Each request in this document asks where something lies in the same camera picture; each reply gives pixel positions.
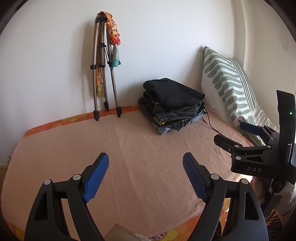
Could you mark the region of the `gloved right hand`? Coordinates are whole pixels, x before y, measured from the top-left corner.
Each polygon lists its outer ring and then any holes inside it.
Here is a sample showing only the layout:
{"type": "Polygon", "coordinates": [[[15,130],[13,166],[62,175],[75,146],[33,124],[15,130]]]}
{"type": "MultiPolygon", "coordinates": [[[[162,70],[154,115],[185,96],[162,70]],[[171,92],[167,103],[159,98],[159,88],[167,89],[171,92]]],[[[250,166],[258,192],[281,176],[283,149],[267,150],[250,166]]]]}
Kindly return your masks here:
{"type": "Polygon", "coordinates": [[[295,184],[293,185],[287,181],[283,190],[277,193],[276,196],[279,196],[280,199],[273,209],[280,215],[290,212],[295,206],[295,184]]]}

